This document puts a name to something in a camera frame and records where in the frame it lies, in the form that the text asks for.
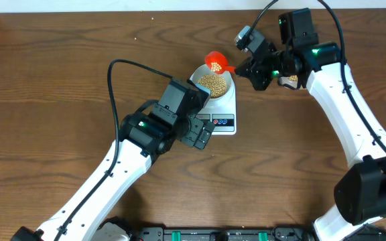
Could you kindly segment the red plastic measuring scoop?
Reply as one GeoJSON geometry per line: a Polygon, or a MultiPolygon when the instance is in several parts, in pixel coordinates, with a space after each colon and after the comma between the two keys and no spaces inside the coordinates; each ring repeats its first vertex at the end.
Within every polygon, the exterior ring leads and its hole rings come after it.
{"type": "Polygon", "coordinates": [[[220,52],[210,52],[206,55],[204,61],[208,68],[216,74],[223,74],[225,72],[235,73],[235,67],[230,66],[226,57],[220,52]]]}

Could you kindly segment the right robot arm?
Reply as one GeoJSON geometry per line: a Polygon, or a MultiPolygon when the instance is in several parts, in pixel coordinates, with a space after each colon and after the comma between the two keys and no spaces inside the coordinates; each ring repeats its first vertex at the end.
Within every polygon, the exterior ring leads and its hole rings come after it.
{"type": "Polygon", "coordinates": [[[254,25],[235,38],[249,57],[235,68],[255,90],[272,80],[292,90],[307,90],[330,121],[346,156],[348,171],[334,188],[335,204],[313,223],[315,240],[365,239],[375,222],[386,218],[386,131],[352,78],[342,42],[318,39],[309,9],[278,18],[283,50],[254,25]]]}

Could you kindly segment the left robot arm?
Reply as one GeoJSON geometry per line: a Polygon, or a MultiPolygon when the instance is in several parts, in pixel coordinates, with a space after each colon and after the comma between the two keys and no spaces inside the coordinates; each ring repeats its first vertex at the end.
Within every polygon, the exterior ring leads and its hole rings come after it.
{"type": "Polygon", "coordinates": [[[196,115],[209,99],[209,89],[171,79],[160,100],[144,102],[117,125],[105,158],[71,199],[36,230],[22,226],[12,240],[102,240],[106,216],[175,141],[205,148],[214,125],[196,115]]]}

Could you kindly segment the white digital kitchen scale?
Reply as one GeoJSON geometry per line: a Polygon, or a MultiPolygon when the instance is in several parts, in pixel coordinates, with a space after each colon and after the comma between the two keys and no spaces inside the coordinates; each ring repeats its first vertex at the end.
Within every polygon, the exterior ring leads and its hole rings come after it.
{"type": "Polygon", "coordinates": [[[213,135],[234,135],[237,131],[235,83],[227,71],[218,76],[226,82],[226,92],[218,98],[210,98],[197,117],[215,125],[213,135]]]}

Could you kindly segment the grey round bowl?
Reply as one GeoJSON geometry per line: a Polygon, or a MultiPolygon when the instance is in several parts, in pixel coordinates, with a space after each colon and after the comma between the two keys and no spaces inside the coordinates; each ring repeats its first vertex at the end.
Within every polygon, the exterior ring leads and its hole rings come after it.
{"type": "Polygon", "coordinates": [[[213,72],[206,64],[198,67],[191,75],[190,80],[210,90],[211,100],[222,100],[233,95],[232,76],[225,71],[222,74],[213,72]]]}

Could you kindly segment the clear plastic bean container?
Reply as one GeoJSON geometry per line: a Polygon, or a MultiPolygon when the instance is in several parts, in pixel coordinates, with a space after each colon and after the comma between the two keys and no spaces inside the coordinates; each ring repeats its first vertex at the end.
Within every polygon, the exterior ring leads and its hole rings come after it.
{"type": "Polygon", "coordinates": [[[308,77],[306,75],[283,76],[277,80],[279,86],[290,90],[305,90],[308,77]]]}

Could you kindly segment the soybeans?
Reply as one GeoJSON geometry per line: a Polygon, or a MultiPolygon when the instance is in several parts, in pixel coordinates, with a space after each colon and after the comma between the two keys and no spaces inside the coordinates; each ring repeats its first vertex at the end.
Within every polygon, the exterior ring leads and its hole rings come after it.
{"type": "Polygon", "coordinates": [[[219,98],[227,92],[227,82],[218,74],[203,75],[198,83],[211,91],[211,98],[219,98]]]}

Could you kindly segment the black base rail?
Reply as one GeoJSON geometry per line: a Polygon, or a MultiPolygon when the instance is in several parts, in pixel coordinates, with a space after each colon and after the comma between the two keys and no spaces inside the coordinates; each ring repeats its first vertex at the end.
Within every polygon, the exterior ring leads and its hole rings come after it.
{"type": "Polygon", "coordinates": [[[264,229],[194,229],[144,226],[132,228],[126,220],[113,217],[104,221],[92,241],[318,241],[318,237],[299,226],[264,229]]]}

